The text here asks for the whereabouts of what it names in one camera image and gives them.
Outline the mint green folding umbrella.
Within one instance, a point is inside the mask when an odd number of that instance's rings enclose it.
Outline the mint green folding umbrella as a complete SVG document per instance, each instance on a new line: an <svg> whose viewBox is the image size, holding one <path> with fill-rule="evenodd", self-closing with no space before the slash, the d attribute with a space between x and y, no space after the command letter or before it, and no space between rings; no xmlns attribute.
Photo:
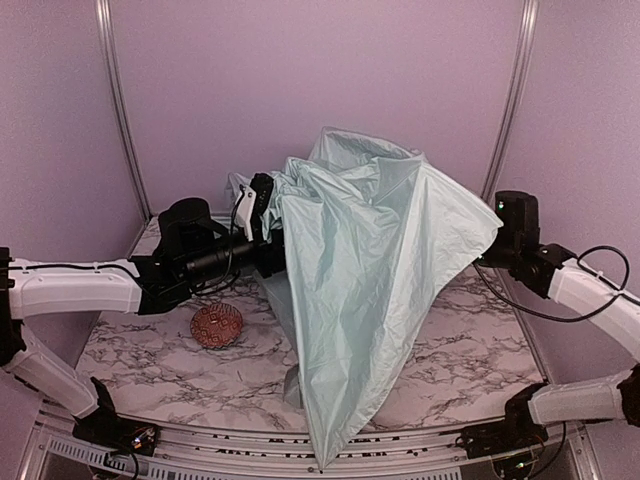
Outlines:
<svg viewBox="0 0 640 480"><path fill-rule="evenodd" d="M501 220L423 152L338 128L272 177L261 231L284 237L302 403L325 468L381 408L435 298Z"/></svg>

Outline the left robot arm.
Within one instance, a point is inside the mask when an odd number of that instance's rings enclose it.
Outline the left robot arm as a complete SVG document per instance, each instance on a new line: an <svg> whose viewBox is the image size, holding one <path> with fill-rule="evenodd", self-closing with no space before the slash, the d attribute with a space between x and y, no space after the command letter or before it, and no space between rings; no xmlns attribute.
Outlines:
<svg viewBox="0 0 640 480"><path fill-rule="evenodd" d="M1 367L63 406L74 437L124 454L150 456L159 428L121 417L107 387L79 374L24 326L30 316L115 311L166 313L194 296L232 285L255 268L271 276L285 267L279 229L265 233L265 201L248 193L228 224L215 221L208 203L186 198L158 217L161 238L148 256L107 263L40 263L1 250Z"/></svg>

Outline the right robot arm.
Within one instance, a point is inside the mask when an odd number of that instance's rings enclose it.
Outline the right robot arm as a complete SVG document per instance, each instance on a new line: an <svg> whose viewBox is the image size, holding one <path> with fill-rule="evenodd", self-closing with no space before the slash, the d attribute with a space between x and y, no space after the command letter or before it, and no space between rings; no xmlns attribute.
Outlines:
<svg viewBox="0 0 640 480"><path fill-rule="evenodd" d="M499 191L495 212L503 225L475 269L507 271L540 298L572 311L572 316L556 317L556 322L589 321L637 358L639 299L627 291L627 284L615 284L589 267L584 254L556 243L542 244L535 196ZM528 386L506 402L502 420L463 429L457 444L474 459L545 442L549 425L612 420L639 424L637 367L599 379Z"/></svg>

